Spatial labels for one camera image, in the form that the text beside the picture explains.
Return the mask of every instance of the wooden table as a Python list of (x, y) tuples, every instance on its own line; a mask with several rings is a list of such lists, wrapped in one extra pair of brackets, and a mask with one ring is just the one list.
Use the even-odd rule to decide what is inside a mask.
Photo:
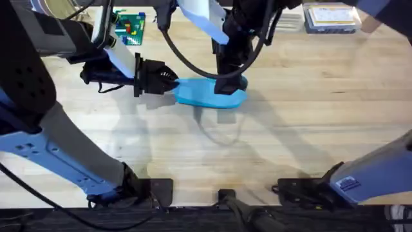
[[(148, 12), (143, 46), (132, 51), (166, 57), (180, 77), (198, 77), (167, 47), (150, 8), (128, 10)], [(179, 13), (173, 21), (170, 34), (179, 49), (215, 72), (210, 38)], [(249, 204), (278, 204), (268, 190), (278, 178), (321, 177), (412, 128), (412, 48), (386, 26), (371, 35), (276, 34), (246, 72), (248, 100), (236, 110), (175, 104), (170, 94), (135, 99), (132, 88), (102, 95), (79, 78), (81, 64), (44, 62), (73, 122), (139, 177), (172, 178), (174, 206), (211, 205), (221, 188), (235, 189)], [(79, 188), (49, 171), (11, 154), (0, 154), (0, 161), (61, 205), (86, 206)], [(47, 206), (4, 175), (0, 186), (0, 208)]]

